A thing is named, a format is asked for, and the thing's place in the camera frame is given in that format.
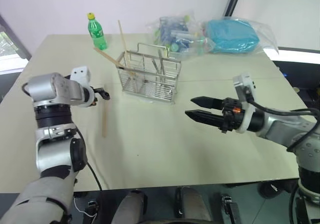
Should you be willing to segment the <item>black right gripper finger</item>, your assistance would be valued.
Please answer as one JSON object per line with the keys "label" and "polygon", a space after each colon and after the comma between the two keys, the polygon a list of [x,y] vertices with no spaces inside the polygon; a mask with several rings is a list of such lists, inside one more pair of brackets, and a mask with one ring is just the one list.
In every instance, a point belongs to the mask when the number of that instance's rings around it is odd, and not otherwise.
{"label": "black right gripper finger", "polygon": [[201,97],[192,98],[190,101],[203,108],[222,109],[221,99],[201,96]]}
{"label": "black right gripper finger", "polygon": [[212,114],[203,110],[187,110],[185,114],[192,120],[198,123],[221,128],[223,126],[224,118],[219,115]]}

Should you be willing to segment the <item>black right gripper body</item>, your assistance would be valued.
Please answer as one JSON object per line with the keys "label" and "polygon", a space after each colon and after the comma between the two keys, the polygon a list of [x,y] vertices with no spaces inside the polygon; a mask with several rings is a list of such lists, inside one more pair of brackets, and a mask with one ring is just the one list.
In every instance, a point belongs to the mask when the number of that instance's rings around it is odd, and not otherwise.
{"label": "black right gripper body", "polygon": [[222,101],[222,117],[223,123],[219,127],[222,133],[237,130],[244,118],[245,110],[242,108],[242,103],[233,98],[225,98]]}

